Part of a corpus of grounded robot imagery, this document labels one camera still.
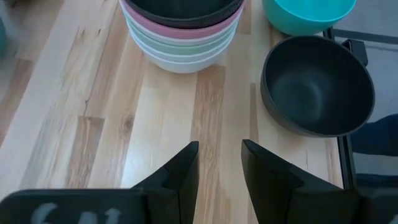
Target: pink bowl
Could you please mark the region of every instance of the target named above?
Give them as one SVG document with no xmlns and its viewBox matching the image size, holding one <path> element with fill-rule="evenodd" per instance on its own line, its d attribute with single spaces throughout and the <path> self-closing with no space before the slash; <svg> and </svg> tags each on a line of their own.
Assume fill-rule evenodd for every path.
<svg viewBox="0 0 398 224">
<path fill-rule="evenodd" d="M 234 19 L 239 15 L 239 13 L 242 11 L 246 3 L 246 0 L 244 0 L 239 9 L 231 17 L 211 27 L 206 27 L 201 29 L 177 29 L 152 22 L 147 18 L 145 18 L 144 16 L 140 15 L 132 7 L 130 7 L 129 4 L 126 2 L 126 0 L 119 0 L 119 1 L 121 4 L 123 4 L 124 8 L 131 15 L 131 17 L 140 25 L 144 26 L 146 29 L 149 29 L 152 32 L 155 32 L 156 34 L 176 39 L 197 39 L 213 35 L 223 30 L 225 27 L 228 27 L 228 25 L 230 25 L 234 21 Z"/>
</svg>

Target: bowl rim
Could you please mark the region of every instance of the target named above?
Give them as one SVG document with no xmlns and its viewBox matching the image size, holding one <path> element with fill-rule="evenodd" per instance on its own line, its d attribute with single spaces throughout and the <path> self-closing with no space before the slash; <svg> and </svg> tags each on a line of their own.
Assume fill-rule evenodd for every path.
<svg viewBox="0 0 398 224">
<path fill-rule="evenodd" d="M 200 29 L 178 29 L 157 24 L 143 17 L 133 8 L 128 6 L 126 0 L 118 1 L 120 5 L 122 5 L 122 7 L 124 7 L 124 9 L 127 11 L 130 20 L 134 21 L 136 24 L 139 24 L 141 27 L 145 27 L 149 31 L 152 31 L 153 33 L 157 34 L 157 36 L 160 36 L 160 38 L 164 39 L 164 37 L 169 37 L 173 39 L 178 39 L 177 41 L 181 41 L 181 39 L 195 41 L 195 39 L 211 38 L 210 36 L 214 36 L 215 34 L 218 34 L 222 30 L 230 26 L 235 19 L 238 19 L 240 17 L 247 0 L 244 0 L 239 9 L 234 14 L 232 14 L 232 16 L 228 17 L 224 21 L 221 21 L 213 26 Z"/>
<path fill-rule="evenodd" d="M 285 11 L 288 12 L 288 13 L 290 13 L 291 15 L 293 15 L 293 16 L 295 16 L 295 17 L 298 17 L 298 18 L 300 18 L 300 19 L 303 19 L 303 20 L 305 20 L 305 21 L 311 21 L 311 22 L 335 22 L 335 21 L 338 21 L 338 20 L 344 18 L 345 16 L 347 16 L 347 15 L 353 10 L 353 8 L 354 8 L 354 6 L 355 6 L 355 4 L 356 4 L 356 0 L 353 0 L 353 1 L 352 1 L 352 5 L 351 5 L 351 7 L 349 8 L 349 10 L 347 10 L 343 15 L 341 15 L 341 16 L 339 16 L 339 17 L 336 17 L 336 18 L 334 18 L 334 19 L 319 20 L 319 19 L 308 19 L 308 18 L 305 18 L 305 17 L 303 17 L 303 16 L 300 16 L 300 15 L 298 15 L 297 13 L 294 13 L 294 12 L 292 12 L 291 10 L 288 10 L 288 9 L 287 9 L 286 7 L 284 7 L 283 5 L 281 5 L 281 3 L 279 2 L 279 0 L 265 0 L 265 1 L 275 1 L 275 3 L 276 3 L 279 7 L 281 7 L 283 10 L 285 10 Z"/>
<path fill-rule="evenodd" d="M 266 58 L 266 61 L 264 62 L 264 66 L 263 66 L 263 68 L 262 68 L 262 72 L 261 72 L 261 77 L 262 77 L 261 85 L 264 85 L 264 89 L 265 89 L 266 93 L 267 93 L 268 96 L 269 96 L 270 103 L 271 103 L 272 107 L 275 108 L 275 110 L 278 112 L 279 116 L 281 116 L 283 119 L 285 119 L 287 122 L 289 122 L 289 124 L 290 124 L 291 126 L 293 126 L 295 129 L 300 130 L 300 131 L 303 132 L 303 133 L 307 133 L 307 134 L 309 134 L 309 135 L 311 135 L 311 136 L 318 136 L 318 137 L 323 137 L 323 138 L 335 138 L 335 137 L 339 137 L 339 136 L 344 136 L 344 135 L 347 135 L 347 134 L 351 134 L 351 133 L 357 131 L 357 130 L 358 130 L 359 128 L 361 128 L 361 127 L 369 120 L 369 118 L 371 117 L 372 112 L 373 112 L 373 109 L 374 109 L 375 97 L 376 97 L 376 96 L 375 96 L 375 90 L 374 90 L 374 83 L 373 83 L 372 78 L 371 78 L 371 76 L 370 76 L 370 74 L 369 74 L 369 71 L 366 69 L 366 67 L 365 67 L 354 55 L 353 55 L 353 59 L 354 59 L 355 61 L 357 61 L 357 63 L 359 63 L 359 64 L 361 65 L 361 67 L 363 68 L 363 70 L 364 70 L 366 76 L 368 77 L 368 79 L 369 79 L 369 81 L 370 81 L 371 89 L 372 89 L 372 96 L 373 96 L 372 105 L 371 105 L 371 108 L 370 108 L 370 110 L 369 110 L 369 114 L 367 115 L 366 119 L 365 119 L 358 127 L 354 128 L 354 129 L 351 130 L 351 131 L 346 131 L 345 133 L 341 133 L 341 134 L 322 134 L 322 133 L 316 133 L 316 132 L 310 131 L 310 130 L 308 130 L 308 129 L 306 129 L 306 128 L 303 128 L 303 127 L 301 127 L 300 125 L 298 125 L 296 122 L 292 121 L 292 120 L 291 120 L 285 113 L 283 113 L 283 111 L 281 111 L 281 110 L 279 109 L 279 107 L 275 104 L 274 99 L 271 97 L 271 93 L 270 93 L 270 91 L 269 91 L 269 87 L 268 87 L 267 82 L 266 82 L 266 76 L 267 76 L 267 75 L 266 75 L 266 67 L 267 67 L 267 65 L 268 65 L 268 60 L 269 60 L 269 58 L 271 57 L 272 53 L 273 53 L 279 46 L 281 46 L 282 44 L 285 44 L 286 42 L 289 42 L 289 41 L 292 41 L 292 40 L 298 39 L 298 38 L 311 38 L 311 39 L 318 39 L 318 40 L 321 40 L 321 41 L 326 41 L 326 42 L 329 42 L 329 43 L 331 43 L 331 44 L 333 44 L 333 45 L 337 45 L 337 47 L 341 47 L 341 49 L 343 49 L 344 51 L 346 51 L 346 52 L 348 52 L 349 54 L 352 55 L 351 51 L 349 51 L 347 48 L 343 47 L 341 44 L 339 44 L 339 43 L 337 43 L 337 42 L 335 42 L 335 41 L 333 41 L 333 40 L 326 39 L 326 38 L 324 38 L 324 37 L 320 37 L 320 36 L 317 36 L 317 35 L 292 36 L 292 37 L 288 37 L 288 38 L 286 38 L 286 39 L 280 41 L 278 44 L 276 44 L 276 45 L 269 51 L 269 53 L 268 53 L 268 55 L 267 55 L 267 58 Z"/>
<path fill-rule="evenodd" d="M 222 49 L 220 49 L 219 51 L 217 51 L 216 53 L 214 53 L 214 55 L 209 56 L 209 57 L 204 58 L 204 59 L 201 59 L 201 60 L 197 60 L 197 61 L 195 61 L 195 62 L 173 62 L 173 61 L 170 61 L 170 60 L 166 60 L 166 59 L 159 58 L 158 56 L 153 55 L 153 54 L 149 53 L 147 50 L 143 49 L 142 46 L 140 45 L 140 43 L 137 42 L 137 40 L 136 40 L 137 37 L 135 36 L 135 34 L 134 34 L 133 32 L 131 32 L 131 30 L 130 30 L 130 35 L 131 35 L 132 39 L 134 40 L 134 42 L 138 45 L 138 47 L 139 47 L 145 54 L 150 55 L 151 57 L 155 58 L 156 60 L 158 60 L 158 61 L 160 61 L 160 62 L 169 63 L 169 64 L 174 64 L 174 65 L 193 65 L 193 64 L 205 62 L 205 61 L 210 60 L 210 59 L 212 59 L 212 58 L 218 56 L 219 54 L 221 54 L 221 53 L 222 53 L 225 49 L 227 49 L 228 46 L 231 44 L 232 40 L 234 39 L 235 33 L 233 33 L 233 35 L 231 35 L 231 36 L 228 38 L 228 43 L 227 43 Z"/>
<path fill-rule="evenodd" d="M 145 10 L 141 7 L 139 7 L 136 3 L 134 3 L 132 0 L 126 0 L 129 1 L 131 4 L 133 4 L 135 7 L 139 8 L 142 11 L 145 11 L 146 13 L 148 13 L 150 16 L 152 17 L 157 17 L 159 19 L 165 20 L 165 21 L 169 21 L 169 22 L 190 22 L 190 21 L 200 21 L 202 19 L 207 19 L 209 17 L 212 17 L 216 14 L 222 13 L 225 9 L 229 9 L 230 7 L 232 7 L 235 4 L 239 4 L 242 3 L 244 0 L 232 0 L 229 4 L 227 4 L 226 6 L 222 7 L 221 9 L 212 12 L 211 14 L 207 14 L 204 16 L 198 16 L 198 17 L 193 17 L 193 18 L 184 18 L 184 19 L 177 19 L 177 18 L 171 18 L 171 17 L 164 17 L 164 16 L 158 16 L 155 15 L 151 12 L 149 12 L 148 10 Z"/>
<path fill-rule="evenodd" d="M 149 49 L 151 49 L 153 52 L 155 52 L 155 53 L 157 53 L 157 54 L 164 55 L 164 56 L 166 56 L 166 57 L 192 58 L 192 57 L 199 57 L 199 56 L 208 54 L 208 53 L 210 53 L 210 52 L 214 52 L 215 50 L 219 49 L 220 47 L 223 47 L 225 44 L 228 44 L 228 42 L 230 42 L 230 39 L 234 37 L 237 26 L 238 26 L 238 25 L 235 24 L 234 29 L 233 29 L 230 33 L 227 33 L 227 34 L 228 34 L 227 38 L 226 38 L 224 41 L 222 41 L 222 43 L 220 43 L 219 45 L 217 45 L 216 47 L 214 47 L 214 48 L 212 48 L 212 49 L 210 49 L 210 50 L 207 50 L 207 51 L 205 51 L 205 52 L 199 53 L 199 54 L 191 54 L 191 55 L 176 55 L 176 54 L 170 54 L 170 53 L 166 53 L 166 52 L 161 52 L 161 51 L 159 51 L 159 50 L 157 50 L 157 49 L 151 47 L 150 45 L 147 45 L 145 42 L 143 42 L 143 41 L 136 35 L 136 33 L 135 33 L 133 30 L 130 29 L 130 27 L 129 27 L 129 30 L 134 34 L 135 38 L 137 38 L 137 39 L 135 39 L 135 41 L 140 43 L 140 47 L 144 46 L 145 48 L 149 48 Z"/>
<path fill-rule="evenodd" d="M 161 45 L 163 47 L 171 48 L 171 49 L 187 49 L 187 50 L 188 49 L 189 50 L 196 50 L 196 49 L 199 49 L 199 48 L 206 47 L 206 46 L 209 46 L 211 44 L 214 44 L 215 42 L 219 41 L 220 39 L 228 36 L 228 34 L 230 32 L 232 32 L 232 29 L 235 29 L 233 27 L 236 26 L 236 25 L 237 25 L 237 21 L 234 21 L 232 23 L 231 27 L 229 26 L 228 29 L 223 30 L 224 34 L 222 34 L 219 38 L 211 40 L 210 42 L 205 42 L 203 44 L 196 44 L 196 45 L 181 45 L 181 46 L 179 46 L 179 45 L 167 44 L 167 43 L 163 43 L 161 41 L 155 40 L 152 37 L 149 37 L 148 35 L 146 35 L 143 31 L 141 31 L 132 21 L 127 20 L 127 26 L 129 26 L 129 27 L 131 26 L 133 28 L 134 32 L 138 32 L 139 35 L 144 36 L 144 38 L 146 38 L 148 41 L 153 42 L 153 43 L 155 43 L 157 45 Z"/>
</svg>

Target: black bowl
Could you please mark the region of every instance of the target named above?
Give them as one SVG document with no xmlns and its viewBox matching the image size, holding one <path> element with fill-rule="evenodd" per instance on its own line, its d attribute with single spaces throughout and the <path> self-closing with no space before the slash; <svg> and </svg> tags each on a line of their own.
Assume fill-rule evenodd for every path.
<svg viewBox="0 0 398 224">
<path fill-rule="evenodd" d="M 126 0 L 150 21 L 178 29 L 201 29 L 218 24 L 239 9 L 243 0 Z"/>
<path fill-rule="evenodd" d="M 365 66 L 344 46 L 316 36 L 291 37 L 271 50 L 261 96 L 279 124 L 305 136 L 352 133 L 369 119 L 374 106 L 373 82 Z"/>
</svg>

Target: white bowl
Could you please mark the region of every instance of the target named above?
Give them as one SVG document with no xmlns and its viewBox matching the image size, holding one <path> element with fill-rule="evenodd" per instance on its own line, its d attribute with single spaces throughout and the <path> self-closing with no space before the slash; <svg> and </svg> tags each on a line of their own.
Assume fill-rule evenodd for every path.
<svg viewBox="0 0 398 224">
<path fill-rule="evenodd" d="M 155 63 L 157 66 L 160 68 L 163 68 L 166 71 L 169 72 L 174 72 L 174 73 L 194 73 L 200 70 L 203 70 L 204 68 L 209 67 L 210 65 L 213 65 L 217 60 L 223 55 L 223 53 L 226 51 L 228 48 L 229 44 L 233 40 L 234 35 L 232 35 L 228 39 L 228 43 L 222 48 L 219 49 L 219 51 L 215 52 L 212 56 L 204 58 L 202 60 L 198 60 L 196 62 L 172 62 L 170 60 L 162 59 L 159 58 L 151 53 L 149 53 L 142 45 L 141 43 L 136 39 L 135 35 L 133 32 L 130 32 L 131 37 L 134 39 L 138 47 L 142 50 L 144 55 L 153 63 Z"/>
<path fill-rule="evenodd" d="M 171 45 L 176 45 L 176 46 L 194 46 L 194 45 L 199 45 L 199 44 L 205 44 L 207 42 L 211 42 L 219 37 L 221 37 L 229 28 L 231 28 L 235 23 L 239 21 L 239 18 L 241 17 L 242 10 L 239 12 L 239 15 L 235 18 L 235 20 L 227 27 L 225 27 L 223 30 L 210 35 L 208 37 L 202 37 L 202 38 L 197 38 L 197 39 L 176 39 L 176 38 L 171 38 L 171 37 L 165 37 L 163 35 L 156 34 L 155 32 L 150 31 L 149 29 L 145 28 L 144 26 L 140 25 L 137 21 L 135 21 L 131 15 L 126 11 L 124 8 L 123 4 L 120 4 L 121 9 L 123 10 L 123 13 L 129 21 L 131 21 L 141 32 L 143 32 L 145 35 L 148 37 L 157 40 L 159 42 L 165 43 L 165 44 L 171 44 Z"/>
</svg>

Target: mint green bowl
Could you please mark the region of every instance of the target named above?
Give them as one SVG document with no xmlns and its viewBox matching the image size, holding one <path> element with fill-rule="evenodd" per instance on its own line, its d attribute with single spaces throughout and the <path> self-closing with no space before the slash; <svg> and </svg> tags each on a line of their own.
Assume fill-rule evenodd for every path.
<svg viewBox="0 0 398 224">
<path fill-rule="evenodd" d="M 143 41 L 143 43 L 145 43 L 146 45 L 150 46 L 155 50 L 158 50 L 159 52 L 163 52 L 165 54 L 170 54 L 170 55 L 196 55 L 215 49 L 217 48 L 217 46 L 225 42 L 228 39 L 228 37 L 231 35 L 231 33 L 235 31 L 236 28 L 236 26 L 231 26 L 231 28 L 226 30 L 221 37 L 209 43 L 194 45 L 194 46 L 176 46 L 176 45 L 161 43 L 157 40 L 154 40 L 145 35 L 144 33 L 142 33 L 131 21 L 129 21 L 128 19 L 126 19 L 126 21 L 129 27 L 132 29 L 132 31 L 138 36 L 138 38 L 141 41 Z"/>
</svg>

